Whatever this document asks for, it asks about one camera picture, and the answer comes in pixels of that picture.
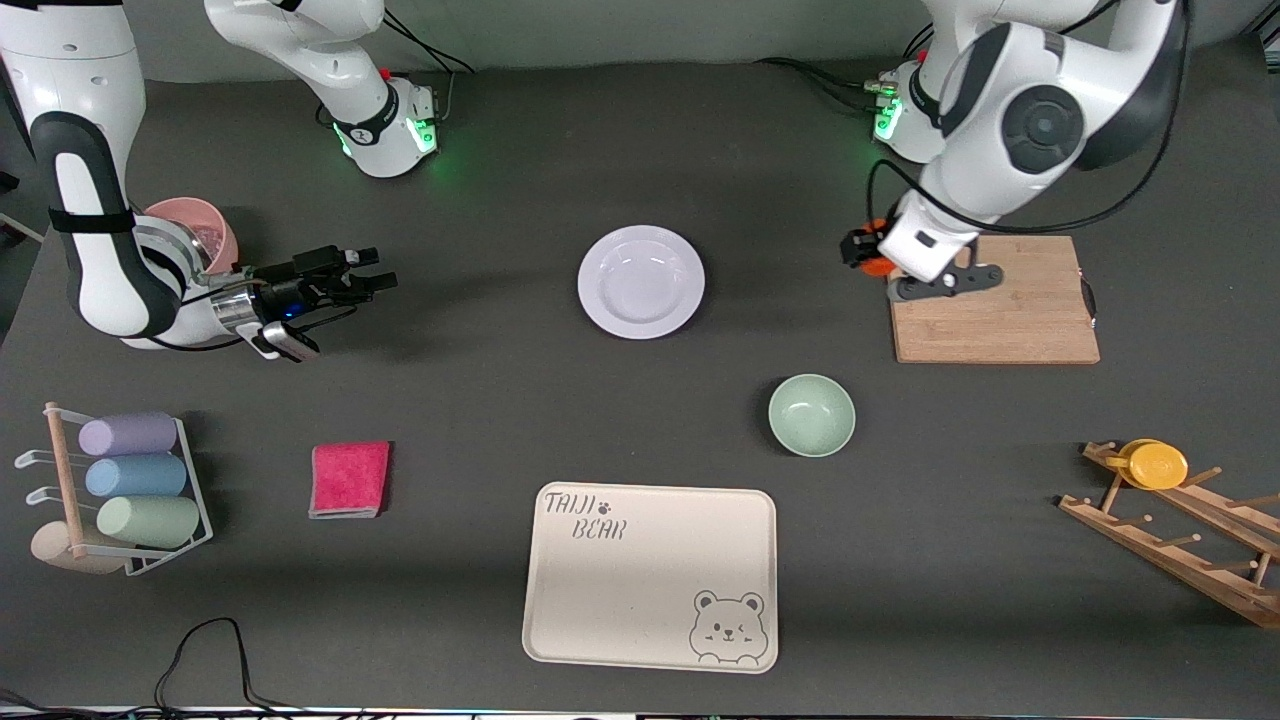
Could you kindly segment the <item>orange fruit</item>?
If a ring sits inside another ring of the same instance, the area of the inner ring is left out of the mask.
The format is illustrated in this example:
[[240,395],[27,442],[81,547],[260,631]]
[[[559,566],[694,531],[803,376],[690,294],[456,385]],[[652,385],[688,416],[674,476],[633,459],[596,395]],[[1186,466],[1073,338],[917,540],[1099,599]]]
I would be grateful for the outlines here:
[[[863,229],[867,231],[873,240],[876,240],[888,229],[888,222],[884,218],[876,218],[874,220],[865,223]],[[897,266],[895,263],[884,258],[878,250],[878,242],[874,241],[872,245],[873,252],[868,259],[861,261],[861,270],[870,277],[879,278],[888,277],[896,272]]]

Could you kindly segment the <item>white round plate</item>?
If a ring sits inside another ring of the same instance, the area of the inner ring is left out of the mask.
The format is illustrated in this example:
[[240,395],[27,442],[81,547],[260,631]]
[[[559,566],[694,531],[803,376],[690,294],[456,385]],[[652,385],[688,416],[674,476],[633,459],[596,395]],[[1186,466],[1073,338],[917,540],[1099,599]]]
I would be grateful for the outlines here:
[[695,247],[659,225],[627,225],[584,255],[577,295],[588,318],[622,340],[657,340],[698,313],[707,273]]

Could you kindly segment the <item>beige bear print tray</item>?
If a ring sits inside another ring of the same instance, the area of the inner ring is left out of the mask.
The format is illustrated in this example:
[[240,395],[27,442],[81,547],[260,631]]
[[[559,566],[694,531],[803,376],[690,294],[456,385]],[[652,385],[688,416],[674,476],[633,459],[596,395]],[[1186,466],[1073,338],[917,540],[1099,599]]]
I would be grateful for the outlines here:
[[759,489],[553,482],[522,646],[544,664],[762,674],[780,655],[777,514]]

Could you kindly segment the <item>wooden cutting board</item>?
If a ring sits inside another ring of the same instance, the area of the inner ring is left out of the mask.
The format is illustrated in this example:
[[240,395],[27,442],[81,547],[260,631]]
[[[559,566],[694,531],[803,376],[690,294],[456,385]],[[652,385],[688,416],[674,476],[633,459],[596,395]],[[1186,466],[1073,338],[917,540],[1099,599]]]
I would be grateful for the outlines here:
[[1069,236],[984,236],[979,261],[998,266],[992,290],[892,301],[900,363],[1092,365],[1100,347]]

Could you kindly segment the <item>pink bowl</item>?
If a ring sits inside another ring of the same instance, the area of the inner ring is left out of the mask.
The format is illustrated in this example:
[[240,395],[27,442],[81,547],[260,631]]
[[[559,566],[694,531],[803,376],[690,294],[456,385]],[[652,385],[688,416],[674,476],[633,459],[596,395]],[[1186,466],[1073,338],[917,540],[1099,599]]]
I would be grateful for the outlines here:
[[186,228],[209,274],[233,272],[239,261],[236,233],[221,211],[202,199],[166,199],[146,208],[143,214]]

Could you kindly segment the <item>mint green bowl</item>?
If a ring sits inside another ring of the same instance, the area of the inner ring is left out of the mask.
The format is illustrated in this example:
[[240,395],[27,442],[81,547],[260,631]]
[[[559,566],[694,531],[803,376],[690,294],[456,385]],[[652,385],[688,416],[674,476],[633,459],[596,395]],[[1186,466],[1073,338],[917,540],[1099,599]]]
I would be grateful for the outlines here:
[[800,457],[828,457],[842,450],[858,427],[858,411],[849,392],[819,374],[782,380],[767,404],[773,437]]

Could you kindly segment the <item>pink folded cloth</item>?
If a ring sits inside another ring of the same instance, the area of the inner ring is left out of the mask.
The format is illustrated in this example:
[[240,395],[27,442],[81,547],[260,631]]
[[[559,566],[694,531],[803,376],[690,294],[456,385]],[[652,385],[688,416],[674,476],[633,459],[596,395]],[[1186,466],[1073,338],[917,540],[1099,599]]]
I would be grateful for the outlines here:
[[392,450],[390,441],[314,447],[308,519],[372,519],[381,514]]

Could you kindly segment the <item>purple cup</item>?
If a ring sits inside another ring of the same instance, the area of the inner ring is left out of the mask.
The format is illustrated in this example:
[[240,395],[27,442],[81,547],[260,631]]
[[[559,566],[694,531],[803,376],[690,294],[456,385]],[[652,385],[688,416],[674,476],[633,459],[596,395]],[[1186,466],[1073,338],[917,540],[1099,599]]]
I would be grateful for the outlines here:
[[178,442],[178,429],[165,413],[116,414],[84,423],[77,439],[92,457],[166,454]]

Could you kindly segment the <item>blue cup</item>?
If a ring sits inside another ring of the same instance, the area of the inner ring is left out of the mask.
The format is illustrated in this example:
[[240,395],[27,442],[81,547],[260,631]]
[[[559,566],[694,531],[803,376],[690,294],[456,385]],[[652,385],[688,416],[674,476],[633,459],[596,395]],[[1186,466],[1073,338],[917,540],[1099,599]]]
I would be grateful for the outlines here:
[[187,484],[186,461],[173,454],[102,457],[84,477],[86,489],[100,498],[178,496]]

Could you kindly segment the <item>green cup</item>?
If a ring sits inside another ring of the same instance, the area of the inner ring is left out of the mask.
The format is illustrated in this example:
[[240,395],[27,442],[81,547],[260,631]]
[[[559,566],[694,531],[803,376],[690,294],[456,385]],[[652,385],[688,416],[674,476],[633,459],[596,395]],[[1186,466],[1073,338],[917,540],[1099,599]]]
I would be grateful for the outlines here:
[[175,550],[200,525],[192,498],[180,496],[122,496],[110,498],[96,514],[100,533],[134,546]]

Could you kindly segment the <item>yellow cup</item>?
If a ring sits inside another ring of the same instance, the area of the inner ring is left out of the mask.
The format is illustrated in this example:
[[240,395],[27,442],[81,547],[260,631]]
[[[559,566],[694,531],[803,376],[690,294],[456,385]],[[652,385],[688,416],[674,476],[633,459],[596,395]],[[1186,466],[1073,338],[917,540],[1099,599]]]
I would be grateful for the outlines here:
[[1183,452],[1160,439],[1134,439],[1103,465],[1128,484],[1146,491],[1172,489],[1189,477],[1189,464]]

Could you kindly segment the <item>beige cup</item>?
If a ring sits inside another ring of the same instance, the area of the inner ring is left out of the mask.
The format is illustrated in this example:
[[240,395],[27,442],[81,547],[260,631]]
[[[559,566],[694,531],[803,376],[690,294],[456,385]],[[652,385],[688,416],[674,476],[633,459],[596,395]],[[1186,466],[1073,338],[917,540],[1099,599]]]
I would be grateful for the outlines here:
[[76,559],[70,547],[70,530],[64,520],[46,523],[36,530],[29,542],[29,551],[33,557],[54,568],[65,570],[105,575],[119,571],[129,564],[129,559],[125,557],[92,553],[82,559]]

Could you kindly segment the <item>wooden peg dish rack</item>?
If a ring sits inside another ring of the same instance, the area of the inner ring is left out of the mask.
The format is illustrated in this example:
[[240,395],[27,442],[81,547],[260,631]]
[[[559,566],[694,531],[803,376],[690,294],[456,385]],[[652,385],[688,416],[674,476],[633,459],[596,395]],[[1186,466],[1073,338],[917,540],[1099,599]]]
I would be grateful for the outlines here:
[[[1064,495],[1056,502],[1057,509],[1248,623],[1280,632],[1280,492],[1252,498],[1228,497],[1206,488],[1206,483],[1222,474],[1221,468],[1193,473],[1188,460],[1189,477],[1178,488],[1138,489],[1103,465],[1105,457],[1132,441],[1084,443],[1080,456],[1106,470],[1111,475],[1110,484],[1100,501]],[[1156,497],[1249,551],[1249,557],[1208,560],[1193,550],[1203,539],[1199,533],[1161,538],[1149,529],[1155,520],[1151,514],[1120,518],[1114,506],[1125,489]]]

